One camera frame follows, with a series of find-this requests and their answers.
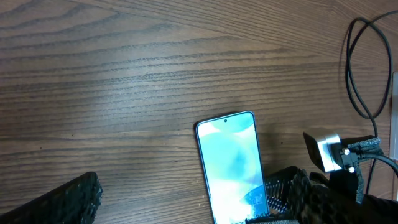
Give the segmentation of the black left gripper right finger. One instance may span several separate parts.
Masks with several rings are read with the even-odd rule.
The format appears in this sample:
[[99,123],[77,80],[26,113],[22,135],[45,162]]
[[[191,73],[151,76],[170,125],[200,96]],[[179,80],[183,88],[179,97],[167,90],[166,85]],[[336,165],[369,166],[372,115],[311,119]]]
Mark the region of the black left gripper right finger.
[[287,196],[289,212],[299,223],[397,224],[397,202],[365,195],[357,203],[298,169]]

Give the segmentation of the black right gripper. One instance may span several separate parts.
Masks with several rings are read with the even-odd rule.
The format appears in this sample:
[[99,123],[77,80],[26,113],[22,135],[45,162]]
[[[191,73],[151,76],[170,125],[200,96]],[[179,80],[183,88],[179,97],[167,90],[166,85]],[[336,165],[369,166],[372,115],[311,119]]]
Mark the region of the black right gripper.
[[[342,169],[329,173],[310,174],[310,180],[323,184],[341,195],[354,199],[361,204],[368,193],[364,190],[369,185],[364,183],[360,163],[367,160],[382,161],[397,173],[397,164],[386,157],[380,148],[381,140],[375,136],[358,138],[340,138],[340,146],[334,146],[335,158]],[[294,224],[299,223],[291,214],[288,196],[293,178],[298,168],[290,166],[264,178],[269,212],[254,219],[246,220],[245,224]]]

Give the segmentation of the blue Galaxy smartphone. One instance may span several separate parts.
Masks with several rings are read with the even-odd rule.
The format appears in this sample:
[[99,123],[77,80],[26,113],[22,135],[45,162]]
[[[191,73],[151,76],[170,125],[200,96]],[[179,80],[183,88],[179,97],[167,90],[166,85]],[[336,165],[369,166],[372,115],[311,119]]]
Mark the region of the blue Galaxy smartphone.
[[195,135],[213,221],[246,223],[268,216],[254,113],[242,111],[200,121]]

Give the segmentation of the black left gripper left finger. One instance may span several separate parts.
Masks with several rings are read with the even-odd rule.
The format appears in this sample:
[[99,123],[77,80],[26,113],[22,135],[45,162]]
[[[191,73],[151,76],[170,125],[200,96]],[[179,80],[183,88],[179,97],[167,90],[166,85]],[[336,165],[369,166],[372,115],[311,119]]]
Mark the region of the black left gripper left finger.
[[87,172],[1,215],[1,223],[92,224],[103,189],[95,172]]

